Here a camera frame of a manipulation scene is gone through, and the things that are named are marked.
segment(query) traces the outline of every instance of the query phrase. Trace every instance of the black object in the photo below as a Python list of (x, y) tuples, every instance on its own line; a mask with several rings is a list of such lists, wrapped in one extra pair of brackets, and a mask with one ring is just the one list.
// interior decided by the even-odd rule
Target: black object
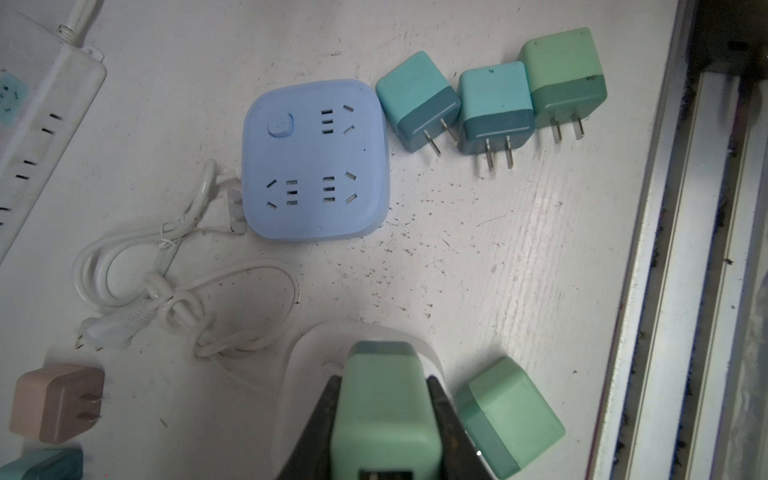
[[(440, 382), (434, 376), (429, 377), (426, 382), (442, 441), (441, 479), (492, 480), (480, 462), (477, 449), (464, 431)], [(340, 389), (341, 377), (332, 376), (277, 480), (331, 479), (331, 432)], [(409, 472), (376, 473), (379, 480), (409, 476)], [(370, 477), (370, 472), (360, 472), (361, 480), (367, 480)]]

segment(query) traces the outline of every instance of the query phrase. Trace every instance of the blue sticker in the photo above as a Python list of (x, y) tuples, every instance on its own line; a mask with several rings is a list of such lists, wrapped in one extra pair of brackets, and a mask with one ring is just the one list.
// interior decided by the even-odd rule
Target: blue sticker
[(5, 72), (0, 77), (0, 124), (10, 127), (22, 109), (27, 96), (27, 86), (18, 78)]

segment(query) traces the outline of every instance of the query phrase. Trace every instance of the blue button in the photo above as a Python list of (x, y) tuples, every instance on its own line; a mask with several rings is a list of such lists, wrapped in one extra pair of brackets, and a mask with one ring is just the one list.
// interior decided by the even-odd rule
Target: blue button
[(266, 124), (266, 129), (275, 138), (284, 138), (293, 133), (293, 117), (288, 113), (272, 116)]

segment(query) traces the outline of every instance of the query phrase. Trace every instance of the table surface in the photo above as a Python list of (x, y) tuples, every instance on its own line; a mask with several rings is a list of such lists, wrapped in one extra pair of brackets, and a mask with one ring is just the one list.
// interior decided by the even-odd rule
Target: table surface
[[(69, 2), (7, 2), (54, 28)], [(652, 0), (106, 0), (87, 43), (107, 77), (45, 191), (0, 266), (0, 425), (18, 376), (44, 362), (107, 373), (103, 418), (74, 443), (88, 478), (269, 478), (277, 390), (290, 347), (329, 319), (376, 323), (426, 340), (454, 391), (501, 355), (534, 380), (567, 435), (516, 478), (583, 478), (641, 193), (675, 2)], [(93, 316), (70, 281), (72, 261), (107, 233), (170, 218), (209, 157), (240, 162), (248, 107), (262, 93), (308, 81), (373, 86), (426, 50), (454, 87), (467, 69), (513, 61), (530, 38), (592, 30), (608, 100), (577, 141), (563, 126), (489, 174), (442, 135), (408, 154), (391, 129), (391, 211), (362, 239), (276, 243), (188, 238), (169, 280), (260, 257), (299, 274), (302, 303), (278, 345), (239, 362), (256, 394), (150, 325), (124, 351), (74, 350)], [(154, 254), (118, 259), (116, 290)], [(202, 290), (216, 331), (269, 329), (284, 279), (265, 270)], [(22, 440), (0, 429), (0, 463)]]

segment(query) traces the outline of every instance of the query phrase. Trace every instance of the blue power strip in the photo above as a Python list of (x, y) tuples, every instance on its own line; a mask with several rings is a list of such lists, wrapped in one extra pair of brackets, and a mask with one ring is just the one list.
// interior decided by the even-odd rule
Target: blue power strip
[(243, 208), (262, 237), (361, 237), (389, 210), (389, 153), (379, 99), (357, 80), (267, 92), (243, 126)]

